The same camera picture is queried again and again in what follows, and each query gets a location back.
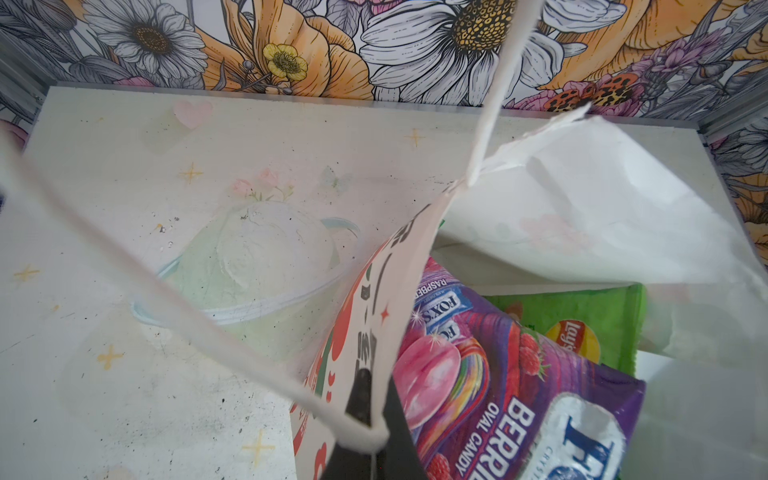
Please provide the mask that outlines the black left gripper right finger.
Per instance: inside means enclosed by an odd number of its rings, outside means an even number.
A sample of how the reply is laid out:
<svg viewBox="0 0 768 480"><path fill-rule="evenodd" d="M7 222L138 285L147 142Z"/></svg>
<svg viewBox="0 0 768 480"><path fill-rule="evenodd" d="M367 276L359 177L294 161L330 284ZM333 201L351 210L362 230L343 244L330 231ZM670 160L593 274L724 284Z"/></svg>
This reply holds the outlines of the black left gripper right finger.
<svg viewBox="0 0 768 480"><path fill-rule="evenodd" d="M426 480L426 471L416 452L393 379L390 379L384 406L389 439L377 454L379 480Z"/></svg>

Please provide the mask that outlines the green Lays chips bag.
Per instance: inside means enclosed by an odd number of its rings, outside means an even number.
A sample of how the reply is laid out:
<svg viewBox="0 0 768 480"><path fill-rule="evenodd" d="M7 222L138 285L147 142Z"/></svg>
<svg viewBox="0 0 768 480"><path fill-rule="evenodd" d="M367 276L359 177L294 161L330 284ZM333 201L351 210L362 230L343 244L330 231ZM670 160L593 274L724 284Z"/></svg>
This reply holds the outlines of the green Lays chips bag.
<svg viewBox="0 0 768 480"><path fill-rule="evenodd" d="M647 311L640 284L564 292L486 297L535 332L596 364L633 376Z"/></svg>

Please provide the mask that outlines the white floral paper bag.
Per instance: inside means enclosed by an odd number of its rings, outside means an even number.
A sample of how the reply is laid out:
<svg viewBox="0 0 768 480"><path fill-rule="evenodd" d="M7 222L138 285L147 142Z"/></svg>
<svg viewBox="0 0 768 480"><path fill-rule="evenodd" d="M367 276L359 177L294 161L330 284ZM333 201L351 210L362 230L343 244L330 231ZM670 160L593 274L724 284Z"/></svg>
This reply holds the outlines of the white floral paper bag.
<svg viewBox="0 0 768 480"><path fill-rule="evenodd" d="M763 1L546 1L483 174L465 172L512 1L5 1L57 78L1 145L216 322L343 410L382 392L433 256L506 305L592 289L600 359L647 383L625 479L767 475L767 154L732 201L692 129Z"/></svg>

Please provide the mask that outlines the purple Fox's candy bag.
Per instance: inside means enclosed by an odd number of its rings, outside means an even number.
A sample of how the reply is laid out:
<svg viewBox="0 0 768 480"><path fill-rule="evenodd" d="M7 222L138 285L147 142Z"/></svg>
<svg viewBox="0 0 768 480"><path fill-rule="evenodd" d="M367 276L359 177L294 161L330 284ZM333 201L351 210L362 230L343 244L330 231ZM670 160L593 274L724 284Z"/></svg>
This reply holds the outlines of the purple Fox's candy bag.
<svg viewBox="0 0 768 480"><path fill-rule="evenodd" d="M524 326L434 260L392 378L429 479L616 479L646 389Z"/></svg>

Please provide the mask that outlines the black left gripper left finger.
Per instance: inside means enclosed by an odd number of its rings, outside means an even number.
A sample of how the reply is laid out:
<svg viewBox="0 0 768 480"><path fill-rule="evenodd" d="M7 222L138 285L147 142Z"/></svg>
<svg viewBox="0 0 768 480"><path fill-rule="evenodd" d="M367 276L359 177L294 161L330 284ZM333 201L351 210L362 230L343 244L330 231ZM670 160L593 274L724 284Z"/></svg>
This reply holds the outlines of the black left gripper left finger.
<svg viewBox="0 0 768 480"><path fill-rule="evenodd" d="M356 420L371 424L371 371L359 369L354 377L352 390L347 401L345 413ZM322 480L344 480L371 478L372 456L355 452L337 444L330 456L329 462L321 476Z"/></svg>

